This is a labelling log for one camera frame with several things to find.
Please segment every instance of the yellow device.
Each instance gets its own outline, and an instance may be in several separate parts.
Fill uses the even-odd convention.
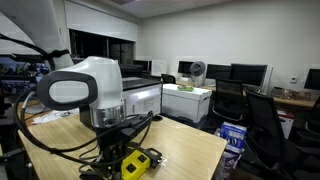
[[[137,180],[150,167],[151,160],[140,150],[135,150],[122,162],[123,180]]]

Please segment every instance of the black monitor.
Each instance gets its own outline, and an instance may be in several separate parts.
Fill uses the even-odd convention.
[[[320,69],[310,69],[306,84],[304,85],[305,89],[320,90]]]
[[[247,86],[262,86],[267,65],[231,64],[231,80],[241,80]]]
[[[133,60],[133,64],[135,65],[141,65],[143,68],[143,71],[150,71],[149,70],[149,61],[143,61],[143,60]]]
[[[231,66],[208,64],[206,79],[230,79]]]
[[[189,61],[179,61],[178,73],[191,74],[190,66],[192,63],[193,62],[189,62]]]

